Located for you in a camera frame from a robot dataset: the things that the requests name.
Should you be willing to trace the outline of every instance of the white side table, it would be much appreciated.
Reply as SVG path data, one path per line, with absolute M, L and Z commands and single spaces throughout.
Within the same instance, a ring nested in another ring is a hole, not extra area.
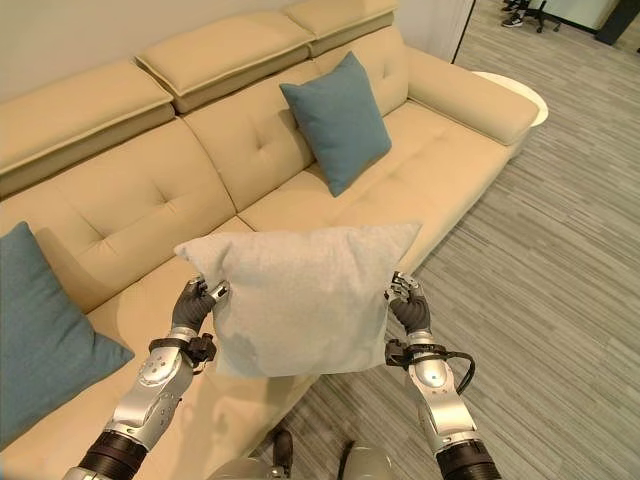
M 538 111 L 538 116 L 531 124 L 532 127 L 537 127 L 538 125 L 543 123 L 549 116 L 549 107 L 547 107 L 547 103 L 544 101 L 544 99 L 540 95 L 538 95 L 536 92 L 534 92 L 531 88 L 527 87 L 526 85 L 523 85 L 522 83 L 517 82 L 511 78 L 498 75 L 496 73 L 489 73 L 489 72 L 473 72 L 473 73 L 475 73 L 476 75 L 479 75 L 480 77 L 486 78 L 487 80 L 491 80 L 492 82 L 497 83 L 498 85 L 502 85 L 503 87 L 508 88 L 513 92 L 519 93 L 523 97 L 526 97 L 529 100 L 531 100 L 533 103 L 535 103 L 538 106 L 539 111 Z

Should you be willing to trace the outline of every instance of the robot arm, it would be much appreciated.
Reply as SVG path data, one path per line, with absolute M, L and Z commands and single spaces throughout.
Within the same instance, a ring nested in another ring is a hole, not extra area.
M 151 342 L 149 357 L 98 440 L 64 480 L 131 480 L 147 453 L 171 423 L 194 375 L 213 360 L 209 334 L 199 337 L 207 314 L 228 293 L 226 282 L 211 293 L 201 278 L 191 280 L 173 310 L 171 331 Z
M 443 478 L 501 478 L 460 398 L 473 377 L 473 358 L 461 352 L 448 352 L 435 342 L 427 300 L 422 287 L 412 277 L 396 272 L 385 296 L 405 327 L 408 339 L 408 344 L 398 340 L 387 344 L 387 364 L 401 366 L 409 374 L 420 399 L 420 423 Z M 469 370 L 457 388 L 446 362 L 452 357 L 470 361 Z

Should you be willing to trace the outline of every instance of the blue throw pillow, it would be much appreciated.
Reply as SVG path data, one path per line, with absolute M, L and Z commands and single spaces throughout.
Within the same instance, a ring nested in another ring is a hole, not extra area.
M 367 72 L 352 52 L 331 73 L 280 89 L 334 197 L 391 148 Z
M 0 238 L 0 450 L 131 358 L 95 333 L 26 223 Z

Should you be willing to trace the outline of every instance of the white wall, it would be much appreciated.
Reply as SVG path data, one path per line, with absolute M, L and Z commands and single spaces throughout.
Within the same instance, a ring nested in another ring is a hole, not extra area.
M 295 0 L 0 0 L 0 101 L 173 34 Z
M 531 7 L 538 7 L 541 3 L 541 0 L 533 1 Z M 549 0 L 545 11 L 597 30 L 617 4 L 618 0 Z
M 408 45 L 450 62 L 472 5 L 473 0 L 400 0 L 396 25 Z

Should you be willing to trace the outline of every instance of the beige sofa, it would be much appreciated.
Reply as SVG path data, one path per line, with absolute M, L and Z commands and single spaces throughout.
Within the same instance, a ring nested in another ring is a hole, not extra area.
M 222 20 L 137 64 L 0 106 L 0 234 L 26 220 L 95 329 L 136 353 L 9 445 L 5 478 L 57 479 L 80 460 L 195 273 L 173 256 L 176 244 L 212 231 L 417 220 L 422 231 L 399 265 L 412 271 L 482 195 L 537 108 L 407 48 L 389 26 L 393 7 L 312 0 Z M 350 50 L 393 147 L 334 198 L 278 84 L 329 72 Z M 207 478 L 248 454 L 314 381 L 226 378 L 210 366 L 137 478 Z

